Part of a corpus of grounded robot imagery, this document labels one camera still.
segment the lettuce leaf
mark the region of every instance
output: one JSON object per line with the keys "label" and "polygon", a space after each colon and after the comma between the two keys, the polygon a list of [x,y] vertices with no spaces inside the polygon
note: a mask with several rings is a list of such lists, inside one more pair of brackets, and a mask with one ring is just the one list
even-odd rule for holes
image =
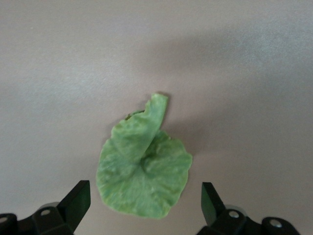
{"label": "lettuce leaf", "polygon": [[168,98],[152,94],[144,111],[121,120],[101,151],[96,183],[111,209],[163,218],[178,201],[192,156],[160,130]]}

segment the gray surface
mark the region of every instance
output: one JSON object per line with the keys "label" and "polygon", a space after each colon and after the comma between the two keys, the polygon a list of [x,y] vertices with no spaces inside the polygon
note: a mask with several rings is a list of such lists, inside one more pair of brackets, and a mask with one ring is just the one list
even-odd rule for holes
{"label": "gray surface", "polygon": [[[257,222],[313,233],[311,1],[0,2],[0,210],[20,219],[81,179],[77,235],[195,234],[201,182]],[[95,187],[125,114],[170,95],[163,129],[194,155],[162,220],[121,215]]]}

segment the curled leaf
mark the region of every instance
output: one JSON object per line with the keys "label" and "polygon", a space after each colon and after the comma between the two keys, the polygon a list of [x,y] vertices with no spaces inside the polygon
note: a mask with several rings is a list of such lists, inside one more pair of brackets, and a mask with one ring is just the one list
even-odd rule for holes
{"label": "curled leaf", "polygon": [[192,156],[159,129],[167,99],[152,94],[145,110],[121,120],[103,146],[96,183],[103,202],[116,211],[165,217],[187,183]]}

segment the table surface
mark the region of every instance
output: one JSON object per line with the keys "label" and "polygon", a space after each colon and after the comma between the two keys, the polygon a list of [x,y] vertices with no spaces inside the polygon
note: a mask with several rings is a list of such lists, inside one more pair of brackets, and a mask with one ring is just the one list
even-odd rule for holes
{"label": "table surface", "polygon": [[[201,183],[261,222],[313,232],[313,3],[89,0],[0,3],[0,209],[19,219],[90,180],[77,235],[194,235]],[[95,186],[111,128],[151,93],[193,155],[161,220],[123,215]]]}

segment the metal screw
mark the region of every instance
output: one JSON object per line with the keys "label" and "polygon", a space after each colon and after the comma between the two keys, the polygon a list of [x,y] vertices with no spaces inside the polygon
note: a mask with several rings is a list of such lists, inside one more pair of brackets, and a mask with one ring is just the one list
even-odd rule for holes
{"label": "metal screw", "polygon": [[228,214],[232,218],[239,218],[239,214],[235,211],[230,211]]}
{"label": "metal screw", "polygon": [[272,226],[274,226],[274,227],[276,227],[276,228],[281,228],[283,225],[278,221],[278,220],[276,220],[276,219],[271,219],[270,221],[269,221],[269,223],[272,225]]}
{"label": "metal screw", "polygon": [[40,215],[47,215],[50,213],[50,210],[44,210],[40,213]]}
{"label": "metal screw", "polygon": [[2,217],[2,218],[0,218],[0,223],[4,223],[4,222],[7,221],[7,220],[8,220],[7,217]]}

